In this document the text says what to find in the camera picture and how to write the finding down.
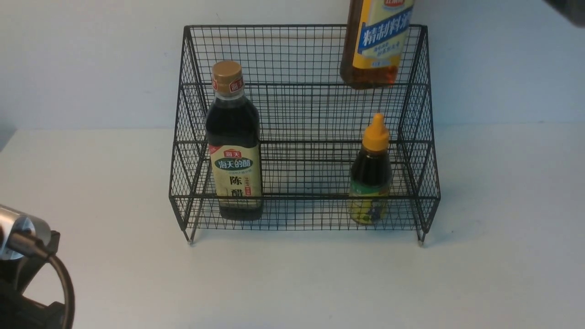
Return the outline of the left robot arm silver black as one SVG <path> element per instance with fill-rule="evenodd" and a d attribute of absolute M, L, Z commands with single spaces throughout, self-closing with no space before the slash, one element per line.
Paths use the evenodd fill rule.
<path fill-rule="evenodd" d="M 57 252 L 60 233 L 46 221 L 33 215 L 1 206 L 1 294 L 0 327 L 2 329 L 61 329 L 64 304 L 44 305 L 23 295 L 35 275 L 45 265 L 43 260 L 20 254 L 8 247 L 13 231 L 31 233 L 42 240 L 50 252 Z"/>

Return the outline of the right robot arm dark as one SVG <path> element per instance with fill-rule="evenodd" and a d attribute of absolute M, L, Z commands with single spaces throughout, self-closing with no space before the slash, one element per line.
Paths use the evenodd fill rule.
<path fill-rule="evenodd" d="M 585 0 L 544 0 L 576 27 L 585 27 Z"/>

